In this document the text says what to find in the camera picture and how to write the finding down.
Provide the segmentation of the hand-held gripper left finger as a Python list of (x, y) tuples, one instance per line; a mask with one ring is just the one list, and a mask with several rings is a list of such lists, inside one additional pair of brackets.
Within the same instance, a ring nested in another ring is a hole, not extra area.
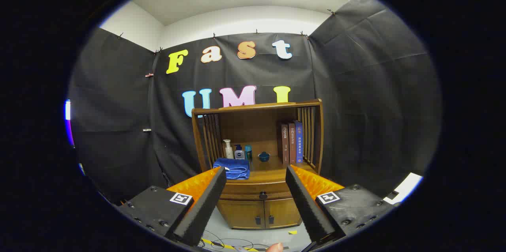
[(119, 212), (160, 237), (197, 246), (222, 191), (226, 168), (218, 166), (169, 188), (150, 186)]

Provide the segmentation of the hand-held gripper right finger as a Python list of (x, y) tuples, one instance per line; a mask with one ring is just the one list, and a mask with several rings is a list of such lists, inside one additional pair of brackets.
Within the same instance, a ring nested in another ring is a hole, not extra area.
[(350, 237), (395, 209), (361, 185), (345, 187), (292, 164), (285, 181), (312, 244)]

